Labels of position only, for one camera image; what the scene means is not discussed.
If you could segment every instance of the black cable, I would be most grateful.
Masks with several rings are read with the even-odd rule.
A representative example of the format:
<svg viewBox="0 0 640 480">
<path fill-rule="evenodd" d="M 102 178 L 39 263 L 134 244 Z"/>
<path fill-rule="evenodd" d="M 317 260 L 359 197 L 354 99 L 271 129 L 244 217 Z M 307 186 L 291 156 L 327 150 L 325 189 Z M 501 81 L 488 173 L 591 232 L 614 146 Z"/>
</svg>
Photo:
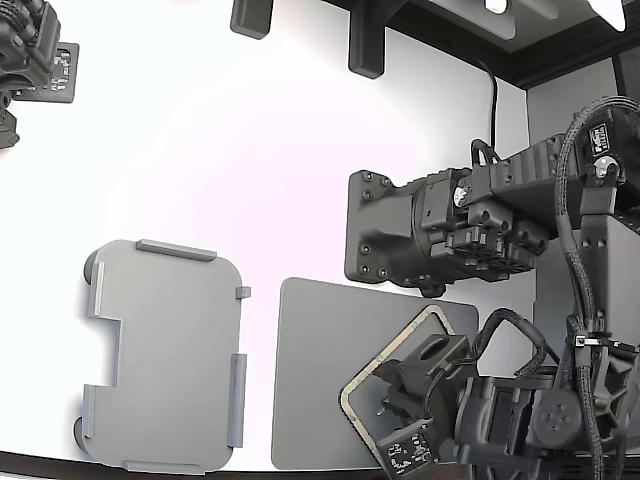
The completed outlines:
<svg viewBox="0 0 640 480">
<path fill-rule="evenodd" d="M 620 480 L 622 478 L 622 474 L 624 473 L 624 461 L 625 456 L 627 454 L 627 442 L 623 440 L 618 448 L 616 449 L 616 454 L 613 457 L 613 476 L 612 480 Z"/>
<path fill-rule="evenodd" d="M 480 359 L 484 351 L 486 350 L 491 337 L 495 333 L 496 329 L 503 321 L 511 323 L 522 334 L 524 334 L 533 343 L 536 350 L 533 358 L 529 360 L 522 368 L 515 372 L 515 376 L 523 378 L 534 373 L 542 364 L 547 356 L 547 347 L 544 339 L 544 335 L 528 320 L 517 314 L 513 310 L 507 308 L 500 308 L 489 315 L 489 318 L 482 327 L 482 330 L 476 336 L 473 342 L 473 355 L 476 359 Z"/>
<path fill-rule="evenodd" d="M 571 126 L 567 130 L 564 141 L 560 148 L 558 165 L 556 167 L 555 183 L 555 212 L 556 224 L 562 250 L 565 254 L 567 264 L 572 276 L 572 282 L 577 285 L 575 289 L 576 308 L 584 312 L 584 317 L 577 317 L 577 329 L 585 330 L 586 325 L 591 325 L 595 319 L 595 300 L 589 277 L 587 275 L 582 259 L 578 253 L 578 247 L 573 237 L 571 220 L 567 211 L 567 180 L 569 156 L 573 151 L 578 134 L 595 115 L 602 111 L 613 108 L 621 108 L 631 112 L 640 111 L 640 105 L 626 97 L 605 97 L 591 103 L 576 116 Z M 593 391 L 591 387 L 591 366 L 579 365 L 578 390 L 587 432 L 590 437 L 590 451 L 593 464 L 594 480 L 602 480 L 604 476 L 604 461 L 602 453 L 602 439 L 595 418 L 595 407 Z"/>
<path fill-rule="evenodd" d="M 487 75 L 489 75 L 489 78 L 491 79 L 491 86 L 492 86 L 491 97 L 492 98 L 491 98 L 491 130 L 489 132 L 489 146 L 491 147 L 492 150 L 495 150 L 496 148 L 496 111 L 498 109 L 498 80 L 496 79 L 496 76 L 493 74 L 491 69 L 489 69 L 486 63 L 484 63 L 481 60 L 478 60 L 477 58 L 473 58 L 473 60 L 478 65 L 480 65 L 485 72 L 487 72 Z"/>
<path fill-rule="evenodd" d="M 544 335 L 540 333 L 531 322 L 527 321 L 524 317 L 514 312 L 513 310 L 509 310 L 507 308 L 499 308 L 494 311 L 487 321 L 485 322 L 482 330 L 478 333 L 475 340 L 473 341 L 473 345 L 471 346 L 471 355 L 468 357 L 458 358 L 456 360 L 452 360 L 450 362 L 450 367 L 455 368 L 461 365 L 473 365 L 480 360 L 482 354 L 487 349 L 489 342 L 491 341 L 491 337 L 496 332 L 497 328 L 503 321 L 507 321 L 511 323 L 514 327 L 516 327 L 524 336 L 526 336 L 531 343 L 533 343 L 536 353 L 533 358 L 529 360 L 522 368 L 520 368 L 515 376 L 518 378 L 524 378 L 534 373 L 549 373 L 547 369 L 555 367 L 543 367 L 542 364 L 549 352 L 553 352 L 551 348 L 547 345 L 544 339 Z M 440 379 L 444 376 L 445 371 L 440 370 L 433 380 L 429 384 L 427 388 L 427 392 L 424 394 L 422 399 L 422 408 L 424 411 L 425 417 L 430 417 L 429 413 L 429 397 L 433 393 L 434 388 L 440 381 Z"/>
</svg>

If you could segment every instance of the gray plastic tray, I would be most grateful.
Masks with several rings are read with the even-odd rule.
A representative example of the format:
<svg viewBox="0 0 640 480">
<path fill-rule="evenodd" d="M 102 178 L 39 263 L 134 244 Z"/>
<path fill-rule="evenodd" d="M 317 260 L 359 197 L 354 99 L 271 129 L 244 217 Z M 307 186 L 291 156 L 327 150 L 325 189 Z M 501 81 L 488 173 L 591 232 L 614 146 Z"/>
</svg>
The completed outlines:
<svg viewBox="0 0 640 480">
<path fill-rule="evenodd" d="M 339 407 L 341 390 L 427 305 L 442 308 L 457 334 L 478 331 L 471 305 L 292 278 L 282 285 L 271 458 L 281 470 L 379 467 Z M 404 358 L 442 326 L 426 319 L 391 358 Z M 351 405 L 374 439 L 394 425 L 376 416 L 386 386 L 363 383 Z"/>
<path fill-rule="evenodd" d="M 85 265 L 88 316 L 120 322 L 116 385 L 85 385 L 74 426 L 95 461 L 204 474 L 242 446 L 246 357 L 233 264 L 216 253 L 119 240 Z"/>
</svg>

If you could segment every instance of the cable bundle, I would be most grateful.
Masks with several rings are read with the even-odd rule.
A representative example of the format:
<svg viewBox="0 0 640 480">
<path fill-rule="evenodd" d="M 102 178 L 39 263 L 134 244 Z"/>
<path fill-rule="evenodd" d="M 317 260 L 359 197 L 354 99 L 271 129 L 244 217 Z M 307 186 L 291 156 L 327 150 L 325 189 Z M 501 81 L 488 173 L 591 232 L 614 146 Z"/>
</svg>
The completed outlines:
<svg viewBox="0 0 640 480">
<path fill-rule="evenodd" d="M 578 134 L 584 126 L 596 115 L 607 109 L 622 109 L 629 112 L 640 112 L 640 105 L 627 97 L 605 97 L 596 100 L 591 105 L 585 107 L 575 118 L 564 138 L 560 148 L 558 165 L 556 168 L 555 184 L 555 212 L 558 234 L 562 245 L 571 280 L 574 286 L 574 296 L 576 303 L 576 315 L 569 317 L 569 332 L 575 334 L 578 331 L 585 331 L 586 327 L 596 318 L 595 300 L 591 282 L 580 258 L 578 247 L 573 237 L 573 229 L 567 211 L 567 179 L 569 156 L 574 148 L 574 143 Z M 602 439 L 596 423 L 593 391 L 591 386 L 591 365 L 578 364 L 575 355 L 570 361 L 571 366 L 576 365 L 578 391 L 582 408 L 582 416 L 590 437 L 590 452 L 592 458 L 594 480 L 604 478 L 604 455 L 602 452 Z M 616 450 L 616 465 L 613 469 L 613 478 L 619 479 L 624 470 L 626 447 L 624 442 Z"/>
</svg>

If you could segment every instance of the metal frame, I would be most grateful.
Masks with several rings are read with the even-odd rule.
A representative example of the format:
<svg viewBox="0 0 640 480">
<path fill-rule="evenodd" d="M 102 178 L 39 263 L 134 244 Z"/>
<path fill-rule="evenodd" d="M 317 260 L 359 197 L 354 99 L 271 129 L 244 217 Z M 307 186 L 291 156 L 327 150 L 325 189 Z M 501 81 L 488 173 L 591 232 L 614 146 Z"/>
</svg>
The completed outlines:
<svg viewBox="0 0 640 480">
<path fill-rule="evenodd" d="M 593 18 L 510 53 L 409 0 L 323 0 L 351 12 L 349 69 L 368 78 L 384 73 L 384 29 L 392 28 L 502 80 L 529 89 L 640 46 L 640 3 L 625 5 L 627 30 Z M 264 38 L 273 0 L 234 0 L 231 29 Z"/>
</svg>

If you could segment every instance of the black robotic arm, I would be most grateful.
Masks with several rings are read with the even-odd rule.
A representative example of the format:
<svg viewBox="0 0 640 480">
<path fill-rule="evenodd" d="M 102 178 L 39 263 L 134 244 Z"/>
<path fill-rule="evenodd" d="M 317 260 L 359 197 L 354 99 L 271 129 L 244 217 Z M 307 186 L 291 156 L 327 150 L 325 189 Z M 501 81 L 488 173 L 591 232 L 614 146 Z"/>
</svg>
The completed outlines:
<svg viewBox="0 0 640 480">
<path fill-rule="evenodd" d="M 600 480 L 603 452 L 624 458 L 640 390 L 640 274 L 628 263 L 640 257 L 638 111 L 630 99 L 605 98 L 565 135 L 504 160 L 475 141 L 472 168 L 404 187 L 373 172 L 351 176 L 351 280 L 391 281 L 439 297 L 457 280 L 495 282 L 531 270 L 559 237 L 575 287 L 575 314 L 557 319 L 567 323 L 557 367 L 542 366 L 550 353 L 542 335 L 504 309 L 471 346 L 457 339 L 433 349 L 430 337 L 404 362 L 380 367 L 376 374 L 390 384 L 385 406 L 407 425 L 378 445 L 391 476 L 410 478 L 437 463 L 446 438 L 473 478 L 554 478 L 560 458 L 589 452 Z M 515 378 L 480 377 L 475 362 L 502 321 L 527 335 L 536 354 Z M 400 451 L 416 453 L 411 445 L 429 452 L 429 461 L 400 462 Z"/>
</svg>

